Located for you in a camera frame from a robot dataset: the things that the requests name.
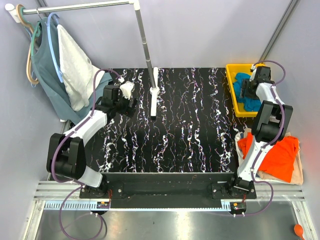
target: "black table surface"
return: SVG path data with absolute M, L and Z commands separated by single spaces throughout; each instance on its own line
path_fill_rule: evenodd
M 235 116 L 225 68 L 160 68 L 155 121 L 148 70 L 115 70 L 135 84 L 136 113 L 117 115 L 87 143 L 91 168 L 101 173 L 236 170 L 235 135 L 253 119 Z

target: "yellow plastic tray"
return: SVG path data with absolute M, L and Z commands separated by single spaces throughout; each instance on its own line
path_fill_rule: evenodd
M 257 111 L 246 111 L 244 109 L 245 105 L 242 102 L 237 102 L 234 83 L 236 81 L 237 73 L 245 73 L 251 75 L 250 72 L 252 64 L 227 64 L 226 65 L 226 78 L 228 79 L 229 90 L 231 93 L 231 98 L 233 102 L 233 108 L 235 116 L 238 118 L 252 118 L 257 116 Z

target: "orange shirt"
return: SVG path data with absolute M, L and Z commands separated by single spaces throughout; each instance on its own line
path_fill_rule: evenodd
M 238 146 L 245 159 L 253 136 L 248 132 L 246 138 L 238 141 Z M 273 148 L 267 153 L 262 161 L 259 171 L 271 174 L 272 176 L 290 183 L 294 171 L 294 161 L 299 150 L 299 140 L 294 136 L 285 136 L 283 140 L 278 141 Z

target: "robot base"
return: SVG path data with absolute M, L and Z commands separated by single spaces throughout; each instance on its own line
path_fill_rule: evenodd
M 230 181 L 211 184 L 214 199 L 256 199 L 256 189 L 253 181 L 242 180 L 237 173 Z

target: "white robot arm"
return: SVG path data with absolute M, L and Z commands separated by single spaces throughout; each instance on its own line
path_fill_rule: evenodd
M 253 141 L 248 154 L 227 183 L 228 194 L 235 198 L 253 189 L 253 178 L 267 153 L 284 138 L 293 112 L 292 106 L 279 98 L 271 81 L 271 70 L 266 66 L 258 66 L 250 79 L 243 80 L 240 97 L 260 99 L 261 107 L 252 126 Z
M 59 149 L 54 163 L 57 175 L 75 179 L 87 186 L 100 188 L 103 175 L 87 166 L 85 145 L 101 128 L 113 119 L 116 113 L 132 117 L 136 111 L 137 100 L 132 100 L 135 86 L 132 82 L 125 82 L 120 87 L 107 85 L 103 89 L 103 96 L 96 104 L 95 110 L 90 112 L 81 122 L 63 134 L 55 133 L 50 138 L 47 171 L 51 172 L 55 151 L 59 143 L 66 136 L 67 141 Z

